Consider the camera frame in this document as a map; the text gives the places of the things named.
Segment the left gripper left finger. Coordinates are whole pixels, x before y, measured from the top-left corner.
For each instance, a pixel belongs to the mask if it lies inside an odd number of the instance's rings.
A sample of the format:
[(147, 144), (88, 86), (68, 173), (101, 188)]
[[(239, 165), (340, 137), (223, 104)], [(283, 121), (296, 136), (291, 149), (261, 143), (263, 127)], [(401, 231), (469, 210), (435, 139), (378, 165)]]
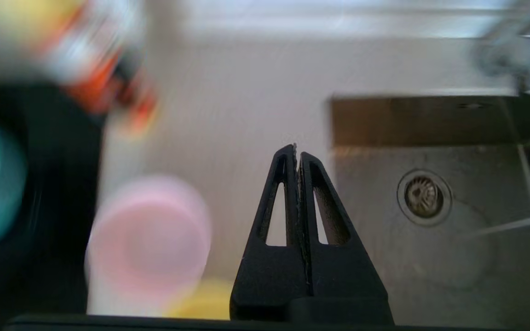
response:
[[(275, 152), (230, 296), (233, 320), (287, 320), (292, 300), (305, 297), (303, 226), (299, 218), (296, 147)], [(278, 187), (284, 189), (284, 246), (267, 245)]]

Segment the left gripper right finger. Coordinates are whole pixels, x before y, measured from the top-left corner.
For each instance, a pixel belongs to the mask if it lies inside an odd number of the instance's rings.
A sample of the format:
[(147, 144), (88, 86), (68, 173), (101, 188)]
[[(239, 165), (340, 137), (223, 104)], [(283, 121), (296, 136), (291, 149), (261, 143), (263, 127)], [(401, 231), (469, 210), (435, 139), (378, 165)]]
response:
[(317, 323), (393, 323), (387, 291), (322, 162), (301, 153), (301, 252), (307, 297), (299, 308)]

